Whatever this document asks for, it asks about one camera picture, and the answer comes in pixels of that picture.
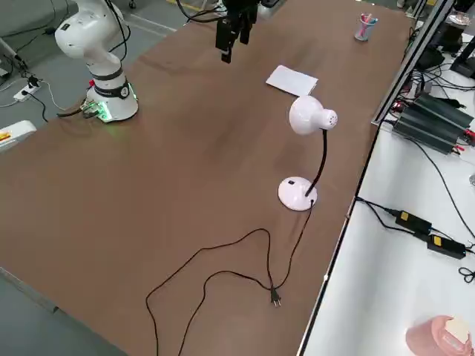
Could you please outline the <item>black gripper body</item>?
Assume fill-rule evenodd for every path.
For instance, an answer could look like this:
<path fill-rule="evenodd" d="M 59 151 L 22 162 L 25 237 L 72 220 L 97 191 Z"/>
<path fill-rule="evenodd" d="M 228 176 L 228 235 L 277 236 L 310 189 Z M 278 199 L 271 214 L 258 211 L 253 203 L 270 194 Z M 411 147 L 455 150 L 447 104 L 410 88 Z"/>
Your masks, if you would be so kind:
<path fill-rule="evenodd" d="M 258 0 L 223 0 L 227 16 L 231 19 L 245 16 L 250 21 L 256 21 L 259 4 Z"/>

